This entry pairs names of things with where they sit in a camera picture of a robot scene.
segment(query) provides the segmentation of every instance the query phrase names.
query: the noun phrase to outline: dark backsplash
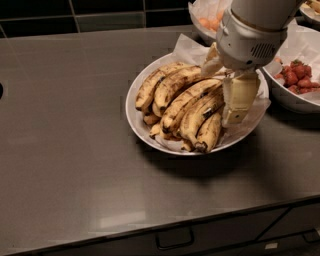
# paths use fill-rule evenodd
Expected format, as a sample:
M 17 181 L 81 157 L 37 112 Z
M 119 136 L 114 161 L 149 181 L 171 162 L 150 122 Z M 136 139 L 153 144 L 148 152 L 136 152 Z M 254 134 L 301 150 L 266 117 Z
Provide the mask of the dark backsplash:
M 1 0 L 0 38 L 192 24 L 195 0 Z

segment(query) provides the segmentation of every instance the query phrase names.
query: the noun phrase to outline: bunch of bananas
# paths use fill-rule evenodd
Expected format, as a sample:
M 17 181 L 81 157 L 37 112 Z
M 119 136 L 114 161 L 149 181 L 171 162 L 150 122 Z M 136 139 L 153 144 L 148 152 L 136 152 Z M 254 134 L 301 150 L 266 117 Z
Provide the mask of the bunch of bananas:
M 135 101 L 151 138 L 181 141 L 181 149 L 202 153 L 218 142 L 223 106 L 222 80 L 203 77 L 201 67 L 180 61 L 162 65 L 146 77 Z

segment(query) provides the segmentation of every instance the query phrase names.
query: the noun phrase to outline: drawer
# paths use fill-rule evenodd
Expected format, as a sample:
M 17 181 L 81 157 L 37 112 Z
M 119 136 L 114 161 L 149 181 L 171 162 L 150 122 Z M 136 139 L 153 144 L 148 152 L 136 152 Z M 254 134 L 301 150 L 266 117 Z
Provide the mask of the drawer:
M 101 243 L 78 246 L 57 252 L 44 253 L 44 256 L 105 256 L 105 255 L 198 255 L 224 256 L 235 253 L 227 250 L 230 245 L 243 246 L 242 243 L 254 241 L 270 223 L 278 218 L 284 208 L 256 212 L 247 215 L 235 215 L 222 219 L 201 219 L 189 225 L 171 226 L 167 229 L 152 229 L 137 232 Z
M 320 228 L 320 203 L 292 208 L 259 240 L 290 235 Z
M 307 245 L 308 244 L 305 242 L 302 235 L 296 235 L 249 245 L 239 254 L 239 256 L 270 255 Z

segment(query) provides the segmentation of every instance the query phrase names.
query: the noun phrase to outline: ripe banana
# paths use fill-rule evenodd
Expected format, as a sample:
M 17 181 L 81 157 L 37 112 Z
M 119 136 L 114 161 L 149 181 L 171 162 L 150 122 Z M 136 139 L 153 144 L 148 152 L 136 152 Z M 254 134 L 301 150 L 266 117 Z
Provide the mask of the ripe banana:
M 158 134 L 160 134 L 160 122 L 155 123 L 149 131 L 149 136 L 151 139 L 155 139 L 156 135 Z
M 198 100 L 183 116 L 179 128 L 180 136 L 196 145 L 196 135 L 203 122 L 224 104 L 222 87 Z
M 221 131 L 221 113 L 216 111 L 201 125 L 195 143 L 195 148 L 200 152 L 209 153 L 216 146 Z
M 192 152 L 195 150 L 195 147 L 192 145 L 190 140 L 183 139 L 181 149 Z
M 182 117 L 192 105 L 204 95 L 220 87 L 222 82 L 217 79 L 204 79 L 182 92 L 165 110 L 160 126 L 164 133 L 174 133 L 180 126 Z
M 202 80 L 201 67 L 190 66 L 165 77 L 154 92 L 154 103 L 162 113 L 183 87 Z
M 148 106 L 153 101 L 154 91 L 157 85 L 171 72 L 179 70 L 181 68 L 189 67 L 190 64 L 175 61 L 166 65 L 163 65 L 153 71 L 147 78 L 143 81 L 140 86 L 138 93 L 136 95 L 135 107 L 138 111 L 143 111 L 148 109 Z
M 156 116 L 154 113 L 150 113 L 149 115 L 143 116 L 143 122 L 146 125 L 154 125 L 160 120 L 160 117 Z

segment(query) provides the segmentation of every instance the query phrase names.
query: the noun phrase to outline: food container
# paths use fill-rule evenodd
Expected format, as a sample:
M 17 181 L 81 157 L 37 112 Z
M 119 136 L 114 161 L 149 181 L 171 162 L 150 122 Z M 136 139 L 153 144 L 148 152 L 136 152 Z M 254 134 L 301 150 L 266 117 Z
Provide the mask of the food container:
M 320 81 L 320 33 L 316 30 L 290 24 L 288 37 L 280 47 L 276 56 L 280 57 L 283 65 L 290 64 L 296 59 L 312 68 L 312 81 Z M 273 61 L 263 67 L 271 94 L 286 109 L 297 113 L 320 113 L 320 92 L 297 95 L 284 87 L 274 75 L 281 71 L 279 63 Z
M 211 45 L 216 40 L 216 31 L 204 27 L 200 19 L 217 23 L 223 10 L 231 4 L 232 0 L 196 0 L 189 3 L 189 13 L 198 34 L 207 45 Z

